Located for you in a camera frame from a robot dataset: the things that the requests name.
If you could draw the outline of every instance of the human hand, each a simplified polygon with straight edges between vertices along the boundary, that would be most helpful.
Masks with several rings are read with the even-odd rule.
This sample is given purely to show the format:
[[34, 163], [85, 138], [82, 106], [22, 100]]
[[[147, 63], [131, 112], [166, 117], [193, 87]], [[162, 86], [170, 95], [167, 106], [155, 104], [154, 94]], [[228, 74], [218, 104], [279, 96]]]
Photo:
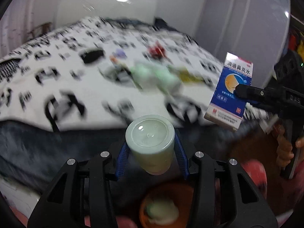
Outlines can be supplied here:
[[[290, 160], [294, 157], [292, 153], [292, 145], [291, 143], [284, 137], [285, 129], [281, 125], [279, 128], [279, 136], [278, 136], [278, 149], [277, 149], [277, 165], [279, 167], [285, 167], [290, 163]], [[295, 143], [296, 148], [299, 150], [304, 146], [304, 137], [299, 138]], [[301, 150], [298, 164], [304, 160], [304, 150]]]

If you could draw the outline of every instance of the white blanket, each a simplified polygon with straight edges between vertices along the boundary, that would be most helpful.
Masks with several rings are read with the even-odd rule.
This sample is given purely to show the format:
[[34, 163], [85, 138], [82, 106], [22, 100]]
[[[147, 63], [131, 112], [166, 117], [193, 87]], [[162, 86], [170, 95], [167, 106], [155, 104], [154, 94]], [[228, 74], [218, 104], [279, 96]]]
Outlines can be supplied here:
[[[109, 56], [117, 49], [127, 56], [120, 61], [131, 67], [135, 60], [147, 61], [147, 46], [157, 41], [172, 62], [159, 64], [185, 67], [211, 81], [213, 87], [184, 84], [178, 97], [168, 99], [159, 90], [139, 90], [126, 73], [114, 79], [100, 74], [112, 65]], [[105, 57], [84, 64], [81, 53], [94, 48], [102, 48]], [[126, 127], [148, 114], [164, 116], [177, 127], [206, 124], [203, 116], [221, 70], [221, 62], [182, 33], [85, 18], [32, 40], [2, 59], [0, 120], [15, 119], [50, 131]]]

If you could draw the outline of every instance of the yellow object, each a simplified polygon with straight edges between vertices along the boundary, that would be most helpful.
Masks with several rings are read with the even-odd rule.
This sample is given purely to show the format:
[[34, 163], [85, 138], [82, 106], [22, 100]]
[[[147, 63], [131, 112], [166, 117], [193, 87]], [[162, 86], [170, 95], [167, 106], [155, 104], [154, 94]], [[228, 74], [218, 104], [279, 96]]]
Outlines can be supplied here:
[[179, 76], [180, 80], [183, 83], [187, 83], [187, 82], [204, 82], [204, 78], [203, 77], [201, 77], [201, 76], [195, 76], [193, 74], [190, 74], [186, 68], [178, 70], [178, 76]]
[[233, 93], [235, 90], [235, 87], [238, 85], [238, 81], [235, 78], [235, 76], [233, 74], [229, 74], [226, 78], [225, 78], [225, 86], [227, 88], [227, 90], [230, 93]]
[[302, 57], [302, 60], [304, 61], [304, 43], [303, 43], [303, 40], [300, 41], [300, 45], [298, 46], [297, 52]]

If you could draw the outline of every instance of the orange bowl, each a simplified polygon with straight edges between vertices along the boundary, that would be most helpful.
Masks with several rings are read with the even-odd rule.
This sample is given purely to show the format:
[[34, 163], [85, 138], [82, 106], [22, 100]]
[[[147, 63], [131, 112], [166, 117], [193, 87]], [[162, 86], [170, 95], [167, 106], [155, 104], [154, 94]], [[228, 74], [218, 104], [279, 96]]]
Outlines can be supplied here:
[[[179, 211], [178, 219], [171, 225], [157, 225], [149, 222], [149, 217], [145, 212], [146, 206], [154, 197], [169, 197], [177, 206]], [[143, 199], [139, 208], [139, 219], [144, 228], [186, 228], [193, 197], [193, 188], [183, 183], [167, 183], [151, 190]]]

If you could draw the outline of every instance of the metal screw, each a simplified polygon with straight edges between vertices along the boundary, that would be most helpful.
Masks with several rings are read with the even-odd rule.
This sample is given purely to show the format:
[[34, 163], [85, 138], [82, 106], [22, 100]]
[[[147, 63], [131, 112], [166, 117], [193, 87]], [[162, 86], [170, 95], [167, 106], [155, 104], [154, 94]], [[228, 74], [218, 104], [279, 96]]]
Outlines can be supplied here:
[[104, 151], [104, 152], [102, 152], [102, 153], [100, 154], [100, 156], [103, 157], [103, 158], [106, 158], [106, 157], [109, 156], [109, 155], [110, 155], [110, 153], [107, 152], [107, 151]]
[[69, 159], [69, 160], [67, 161], [67, 164], [68, 164], [68, 165], [75, 164], [75, 159]]
[[235, 159], [230, 159], [229, 163], [232, 165], [237, 165], [238, 162]]
[[195, 156], [197, 156], [198, 158], [202, 158], [204, 156], [204, 153], [202, 153], [202, 152], [196, 152]]

